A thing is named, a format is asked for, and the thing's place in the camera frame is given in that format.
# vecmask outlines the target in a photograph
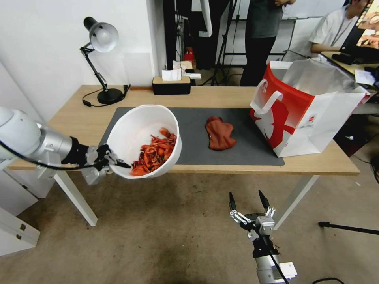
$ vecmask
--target black tissue box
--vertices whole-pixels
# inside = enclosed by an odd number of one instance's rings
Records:
[[[191,92],[191,79],[183,76],[180,81],[163,81],[162,77],[153,78],[154,95],[188,95]]]

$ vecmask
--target bag handle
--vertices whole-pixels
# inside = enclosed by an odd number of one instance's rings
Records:
[[[268,82],[266,79],[263,79],[259,85],[257,86],[257,89],[255,91],[255,97],[254,99],[251,101],[250,103],[250,106],[253,110],[255,110],[255,112],[257,114],[265,114],[267,113],[272,105],[275,103],[275,101],[278,99],[278,100],[282,100],[283,98],[283,94],[279,91],[275,91],[271,97],[268,99],[268,101],[266,102],[266,104],[261,108],[255,101],[256,100],[259,100],[259,97],[262,96],[263,93],[266,93],[267,91],[267,86],[268,86]]]

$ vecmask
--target lamp shade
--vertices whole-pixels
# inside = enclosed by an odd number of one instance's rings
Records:
[[[114,49],[118,42],[118,32],[111,24],[97,22],[92,17],[84,19],[84,26],[90,33],[90,43],[98,52],[108,52]]]

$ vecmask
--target red food scrap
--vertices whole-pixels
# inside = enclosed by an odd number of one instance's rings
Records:
[[[166,138],[151,135],[150,145],[142,145],[138,161],[132,164],[130,174],[132,176],[143,176],[158,169],[168,160],[174,150],[176,135],[162,127],[159,132]]]

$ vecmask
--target lamp arm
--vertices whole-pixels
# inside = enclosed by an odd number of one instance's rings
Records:
[[[86,58],[88,64],[91,66],[93,72],[95,72],[95,76],[98,79],[98,81],[100,82],[100,84],[102,85],[103,90],[105,92],[108,92],[108,88],[107,88],[108,83],[106,82],[104,77],[100,74],[100,72],[98,72],[96,70],[95,66],[92,64],[91,60],[88,57],[88,54],[91,53],[92,51],[94,51],[94,49],[88,48],[89,45],[90,45],[90,43],[87,43],[85,46],[80,48],[80,51],[82,52],[83,56]]]

